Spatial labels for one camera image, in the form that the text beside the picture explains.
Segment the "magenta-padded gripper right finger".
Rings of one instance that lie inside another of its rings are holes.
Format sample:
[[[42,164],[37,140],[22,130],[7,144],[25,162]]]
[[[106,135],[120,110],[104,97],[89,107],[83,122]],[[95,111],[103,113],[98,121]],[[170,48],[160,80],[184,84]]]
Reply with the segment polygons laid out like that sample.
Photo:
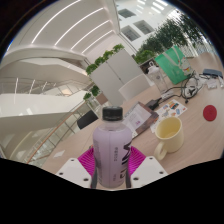
[[[167,175],[154,156],[146,157],[137,148],[131,147],[126,173],[127,188],[140,188]]]

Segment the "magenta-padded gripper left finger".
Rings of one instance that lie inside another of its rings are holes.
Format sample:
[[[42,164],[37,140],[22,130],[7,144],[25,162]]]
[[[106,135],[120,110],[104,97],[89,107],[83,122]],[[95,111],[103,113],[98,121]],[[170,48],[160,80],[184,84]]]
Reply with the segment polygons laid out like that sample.
[[[93,148],[89,148],[78,158],[70,158],[56,175],[81,187],[95,189],[97,172]]]

